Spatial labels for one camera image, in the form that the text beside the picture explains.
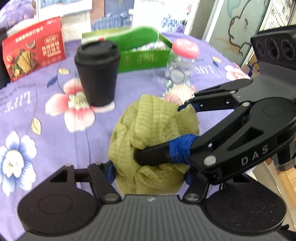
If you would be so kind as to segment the person's hand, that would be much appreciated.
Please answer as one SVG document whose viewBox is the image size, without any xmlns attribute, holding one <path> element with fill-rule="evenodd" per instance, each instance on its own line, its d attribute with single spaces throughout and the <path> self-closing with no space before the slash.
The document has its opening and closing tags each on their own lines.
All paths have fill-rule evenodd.
<svg viewBox="0 0 296 241">
<path fill-rule="evenodd" d="M 280 171 L 295 167 L 295 138 L 288 146 L 284 147 L 279 153 L 268 158 L 265 162 L 267 165 L 270 165 L 273 162 L 276 168 Z"/>
</svg>

